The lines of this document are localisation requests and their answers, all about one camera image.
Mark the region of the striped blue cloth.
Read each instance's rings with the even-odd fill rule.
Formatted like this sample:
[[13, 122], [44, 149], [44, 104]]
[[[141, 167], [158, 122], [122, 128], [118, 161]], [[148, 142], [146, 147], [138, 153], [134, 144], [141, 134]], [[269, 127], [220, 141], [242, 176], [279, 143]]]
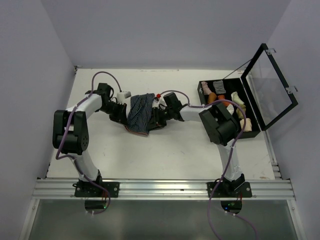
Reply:
[[153, 113], [154, 93], [134, 95], [130, 98], [126, 130], [132, 134], [148, 136], [148, 125]]

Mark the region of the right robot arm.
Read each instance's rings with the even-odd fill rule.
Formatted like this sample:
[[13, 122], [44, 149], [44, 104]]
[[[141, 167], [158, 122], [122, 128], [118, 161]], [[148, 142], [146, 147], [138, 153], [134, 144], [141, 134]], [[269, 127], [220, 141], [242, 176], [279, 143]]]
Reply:
[[147, 125], [149, 131], [163, 128], [168, 120], [180, 122], [201, 122], [210, 142], [217, 145], [222, 163], [223, 192], [235, 196], [245, 182], [244, 174], [236, 153], [236, 141], [244, 132], [240, 124], [221, 100], [215, 100], [207, 106], [182, 104], [174, 92], [163, 97], [164, 106], [158, 104], [152, 108], [151, 118]]

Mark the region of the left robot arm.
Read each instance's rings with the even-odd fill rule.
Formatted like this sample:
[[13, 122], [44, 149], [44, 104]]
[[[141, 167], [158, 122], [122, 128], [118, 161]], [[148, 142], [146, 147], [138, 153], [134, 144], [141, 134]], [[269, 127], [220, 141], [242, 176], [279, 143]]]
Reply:
[[92, 196], [103, 193], [104, 184], [99, 181], [101, 173], [88, 152], [90, 141], [87, 120], [92, 114], [102, 112], [112, 122], [126, 126], [131, 93], [120, 91], [112, 100], [114, 89], [107, 83], [99, 83], [96, 90], [85, 93], [84, 99], [66, 110], [56, 110], [53, 116], [52, 144], [55, 158], [69, 158], [79, 174], [79, 180], [88, 182], [86, 190]]

